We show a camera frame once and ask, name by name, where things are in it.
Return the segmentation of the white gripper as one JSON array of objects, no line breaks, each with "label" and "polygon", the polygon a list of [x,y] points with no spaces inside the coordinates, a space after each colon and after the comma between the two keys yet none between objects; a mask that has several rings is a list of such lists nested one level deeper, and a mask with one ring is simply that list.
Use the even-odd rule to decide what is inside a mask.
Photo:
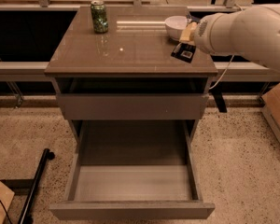
[{"label": "white gripper", "polygon": [[196,46],[204,53],[225,55],[228,45],[228,24],[226,14],[216,13],[200,20],[200,23],[190,23],[181,33],[179,42]]}]

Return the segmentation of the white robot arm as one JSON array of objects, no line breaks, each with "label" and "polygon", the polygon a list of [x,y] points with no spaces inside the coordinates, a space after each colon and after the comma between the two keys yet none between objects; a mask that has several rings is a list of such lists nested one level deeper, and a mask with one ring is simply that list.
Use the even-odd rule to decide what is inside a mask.
[{"label": "white robot arm", "polygon": [[238,55],[280,73],[280,4],[205,16],[191,22],[179,41],[211,55]]}]

